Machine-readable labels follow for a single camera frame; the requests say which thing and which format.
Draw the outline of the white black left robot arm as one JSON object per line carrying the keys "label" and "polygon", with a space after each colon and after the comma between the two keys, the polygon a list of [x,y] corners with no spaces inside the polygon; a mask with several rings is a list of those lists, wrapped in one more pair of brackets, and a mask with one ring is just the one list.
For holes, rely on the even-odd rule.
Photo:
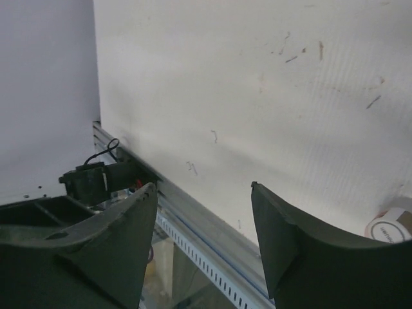
{"label": "white black left robot arm", "polygon": [[108,199],[102,162],[84,164],[63,174],[67,195],[42,197],[1,206],[1,225],[67,227],[96,214],[93,206]]}

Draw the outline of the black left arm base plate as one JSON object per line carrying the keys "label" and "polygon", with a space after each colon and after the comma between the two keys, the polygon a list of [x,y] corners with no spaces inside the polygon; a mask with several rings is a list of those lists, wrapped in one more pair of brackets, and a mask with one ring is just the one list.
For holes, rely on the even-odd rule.
{"label": "black left arm base plate", "polygon": [[106,166],[106,180],[109,192],[131,189],[133,192],[142,188],[147,183],[157,185],[160,177],[138,160],[123,147],[118,147],[109,152],[113,164]]}

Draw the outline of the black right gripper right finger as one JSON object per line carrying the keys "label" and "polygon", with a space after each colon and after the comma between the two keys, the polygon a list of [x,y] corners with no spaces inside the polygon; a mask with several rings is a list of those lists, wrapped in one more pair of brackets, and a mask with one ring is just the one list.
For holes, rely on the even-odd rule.
{"label": "black right gripper right finger", "polygon": [[268,296],[277,308],[411,307],[411,240],[352,234],[257,182],[251,201]]}

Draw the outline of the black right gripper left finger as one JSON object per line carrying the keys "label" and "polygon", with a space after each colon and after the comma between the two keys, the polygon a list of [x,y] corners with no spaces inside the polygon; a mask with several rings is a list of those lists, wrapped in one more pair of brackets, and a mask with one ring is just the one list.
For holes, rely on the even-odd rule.
{"label": "black right gripper left finger", "polygon": [[137,308],[157,203],[148,183],[74,225],[1,225],[1,307]]}

